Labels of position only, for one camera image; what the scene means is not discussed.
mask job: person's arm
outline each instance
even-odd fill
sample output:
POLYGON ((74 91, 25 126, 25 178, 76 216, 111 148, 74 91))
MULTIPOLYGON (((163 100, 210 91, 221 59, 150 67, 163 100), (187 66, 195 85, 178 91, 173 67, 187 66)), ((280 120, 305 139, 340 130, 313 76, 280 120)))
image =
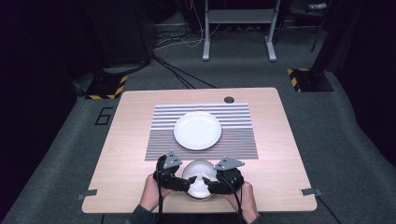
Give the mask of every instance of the person's arm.
MULTIPOLYGON (((254 199, 253 186, 245 182, 241 189, 236 192, 238 199, 241 199, 242 190, 242 216, 247 224, 262 224, 263 218, 259 215, 256 206, 256 200, 254 199)), ((235 211, 238 211, 238 203, 236 202, 233 194, 224 195, 224 198, 231 204, 235 211)))
MULTIPOLYGON (((162 188, 163 199, 170 193, 171 189, 162 188)), ((153 222, 155 215, 152 211, 158 206, 159 193, 157 182, 153 178, 153 174, 146 178, 145 188, 143 189, 142 198, 139 205, 125 221, 125 224, 150 224, 153 222)))

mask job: wooden table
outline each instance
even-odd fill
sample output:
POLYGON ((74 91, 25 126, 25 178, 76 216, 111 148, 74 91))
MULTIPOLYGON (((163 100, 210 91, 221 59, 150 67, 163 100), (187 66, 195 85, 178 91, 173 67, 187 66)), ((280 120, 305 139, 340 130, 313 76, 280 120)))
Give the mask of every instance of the wooden table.
MULTIPOLYGON (((155 105, 224 103, 232 96, 236 103, 248 103, 258 160, 246 160, 239 167, 253 185, 260 212, 313 211, 313 196, 303 162, 288 119, 274 88, 210 89, 172 91, 126 91, 108 132, 89 189, 97 194, 84 199, 85 213, 131 213, 139 203, 145 179, 155 170, 156 161, 145 161, 155 105)), ((181 176, 191 161, 183 161, 181 176)), ((184 192, 164 201, 165 213, 233 212, 219 195, 204 202, 193 201, 184 192)))

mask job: table leg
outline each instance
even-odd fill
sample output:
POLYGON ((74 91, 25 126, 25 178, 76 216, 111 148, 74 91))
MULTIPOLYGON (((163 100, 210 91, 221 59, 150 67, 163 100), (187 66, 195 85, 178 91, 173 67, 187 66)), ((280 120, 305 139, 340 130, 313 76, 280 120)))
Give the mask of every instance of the table leg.
POLYGON ((209 4, 208 0, 205 0, 205 45, 204 45, 204 55, 202 60, 209 61, 209 51, 210 51, 210 36, 209 36, 209 4))
POLYGON ((276 1, 276 5, 274 7, 274 12, 272 16, 272 21, 271 21, 271 27, 270 27, 270 33, 265 37, 265 44, 267 45, 267 50, 268 50, 268 56, 270 58, 270 62, 274 63, 276 62, 276 55, 275 55, 275 50, 274 50, 274 45, 272 43, 272 39, 274 36, 274 30, 276 26, 276 18, 277 14, 279 11, 279 5, 280 5, 280 0, 276 1))

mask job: gray carpet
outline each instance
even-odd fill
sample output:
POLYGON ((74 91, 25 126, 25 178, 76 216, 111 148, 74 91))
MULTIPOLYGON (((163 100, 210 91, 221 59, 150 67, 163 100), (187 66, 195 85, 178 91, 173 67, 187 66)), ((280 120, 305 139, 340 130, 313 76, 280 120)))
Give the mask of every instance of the gray carpet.
MULTIPOLYGON (((313 188, 342 223, 396 223, 396 169, 361 131, 347 96, 332 73, 326 73, 332 92, 295 92, 288 68, 309 68, 317 50, 315 36, 284 30, 276 46, 277 62, 270 63, 263 33, 225 35, 212 41, 210 61, 202 61, 203 42, 155 50, 170 64, 218 88, 275 87, 313 188)), ((86 88, 89 75, 79 80, 86 88)), ((194 81, 197 88, 209 88, 194 81)), ((156 62, 128 76, 125 91, 172 90, 185 87, 156 62)), ((100 156, 110 125, 94 125, 103 107, 111 118, 116 100, 79 98, 46 157, 2 223, 101 223, 101 215, 81 211, 84 192, 100 156)), ((106 215, 104 223, 122 223, 127 214, 106 215)), ((311 213, 264 213, 267 223, 336 223, 318 202, 311 213)), ((166 215, 164 223, 238 223, 236 215, 166 215)))

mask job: yellow and black hazard tape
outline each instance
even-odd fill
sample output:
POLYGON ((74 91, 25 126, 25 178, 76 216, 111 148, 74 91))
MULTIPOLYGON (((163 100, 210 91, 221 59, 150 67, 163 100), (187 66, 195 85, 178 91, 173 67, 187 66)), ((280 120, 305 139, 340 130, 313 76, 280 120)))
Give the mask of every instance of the yellow and black hazard tape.
POLYGON ((306 68, 288 69, 288 74, 289 74, 289 77, 290 77, 290 80, 291 80, 291 85, 293 86, 295 91, 301 91, 300 86, 299 86, 298 81, 297 81, 297 78, 294 75, 294 72, 297 71, 297 70, 306 72, 306 71, 309 71, 309 69, 306 69, 306 68))
POLYGON ((125 76, 120 80, 120 85, 117 87, 117 90, 114 94, 109 94, 109 95, 85 95, 85 99, 90 99, 90 100, 112 100, 112 99, 117 99, 120 97, 123 87, 125 86, 126 79, 128 77, 125 76))

